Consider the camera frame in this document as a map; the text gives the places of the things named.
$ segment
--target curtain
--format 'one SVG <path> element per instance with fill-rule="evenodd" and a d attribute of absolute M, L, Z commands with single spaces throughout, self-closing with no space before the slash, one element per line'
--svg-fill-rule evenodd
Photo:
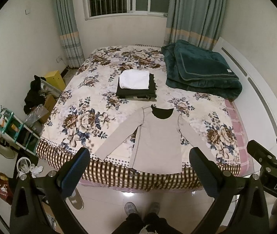
<path fill-rule="evenodd" d="M 81 47 L 72 0 L 54 0 L 61 44 L 66 52 L 68 66 L 79 68 L 85 61 Z"/>
<path fill-rule="evenodd" d="M 170 0 L 164 44 L 177 40 L 212 49 L 220 36 L 226 0 Z"/>

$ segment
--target yellow box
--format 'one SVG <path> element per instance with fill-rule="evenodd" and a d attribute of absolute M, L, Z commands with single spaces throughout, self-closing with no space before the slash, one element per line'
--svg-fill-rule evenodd
<path fill-rule="evenodd" d="M 45 76 L 46 81 L 50 83 L 52 86 L 56 87 L 63 91 L 66 88 L 66 85 L 61 78 L 61 75 L 58 70 L 48 72 Z"/>

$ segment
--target brown slipper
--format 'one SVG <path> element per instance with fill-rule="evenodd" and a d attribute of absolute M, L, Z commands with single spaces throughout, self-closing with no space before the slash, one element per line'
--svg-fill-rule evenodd
<path fill-rule="evenodd" d="M 75 209 L 83 209 L 84 203 L 81 198 L 81 195 L 79 194 L 77 188 L 73 191 L 72 195 L 68 197 L 69 201 L 71 202 L 72 206 L 74 206 Z"/>

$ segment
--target floral blanket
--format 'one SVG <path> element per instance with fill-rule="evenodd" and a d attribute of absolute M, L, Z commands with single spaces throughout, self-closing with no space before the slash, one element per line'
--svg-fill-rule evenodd
<path fill-rule="evenodd" d="M 116 97 L 118 77 L 126 69 L 149 70 L 154 74 L 157 98 L 139 101 Z M 92 158 L 83 175 L 86 180 L 144 190 L 159 189 L 160 186 L 166 188 L 166 184 L 166 189 L 171 189 L 176 186 L 168 186 L 168 183 L 179 182 L 181 175 L 183 188 L 193 188 L 198 182 L 193 183 L 196 174 L 188 160 L 192 146 L 183 137 L 183 172 L 176 174 L 175 178 L 172 175 L 162 175 L 161 178 L 160 175 L 161 180 L 155 179 L 150 184 L 147 184 L 147 180 L 151 180 L 153 174 L 127 168 L 135 141 L 134 134 L 108 156 L 108 162 L 102 162 L 94 155 L 127 116 L 139 107 L 153 104 L 159 108 L 174 107 L 202 136 L 220 166 L 234 170 L 238 175 L 240 151 L 229 114 L 229 103 L 210 94 L 172 89 L 165 82 L 166 66 L 160 48 L 132 45 L 95 50 L 70 81 L 44 125 L 38 155 L 46 158 L 53 167 L 60 168 L 81 147 L 86 147 Z"/>

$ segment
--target black folded shirt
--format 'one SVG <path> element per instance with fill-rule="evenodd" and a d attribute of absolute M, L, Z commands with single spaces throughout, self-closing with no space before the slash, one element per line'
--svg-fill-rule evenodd
<path fill-rule="evenodd" d="M 118 87 L 116 96 L 120 98 L 126 98 L 126 97 L 137 97 L 137 98 L 156 98 L 157 95 L 155 94 L 156 90 L 156 83 L 154 81 L 154 75 L 149 74 L 149 87 L 147 90 L 132 90 L 132 89 L 121 89 L 118 79 Z"/>

